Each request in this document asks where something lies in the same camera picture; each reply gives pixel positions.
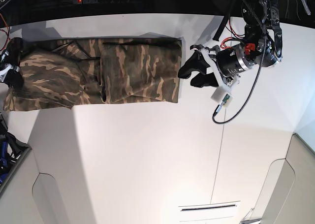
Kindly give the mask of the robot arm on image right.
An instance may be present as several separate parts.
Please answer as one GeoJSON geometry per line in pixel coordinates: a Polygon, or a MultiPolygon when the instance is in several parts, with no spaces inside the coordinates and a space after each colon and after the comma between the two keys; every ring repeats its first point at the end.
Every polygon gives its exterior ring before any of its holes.
{"type": "MultiPolygon", "coordinates": [[[[223,29],[231,24],[231,12],[236,0],[232,0],[215,36],[218,41],[223,29]]],[[[225,38],[212,48],[192,45],[193,55],[178,72],[180,79],[190,78],[194,87],[232,87],[240,73],[254,66],[271,67],[282,58],[282,29],[280,27],[278,0],[242,0],[242,17],[246,23],[245,32],[225,38]]]]}

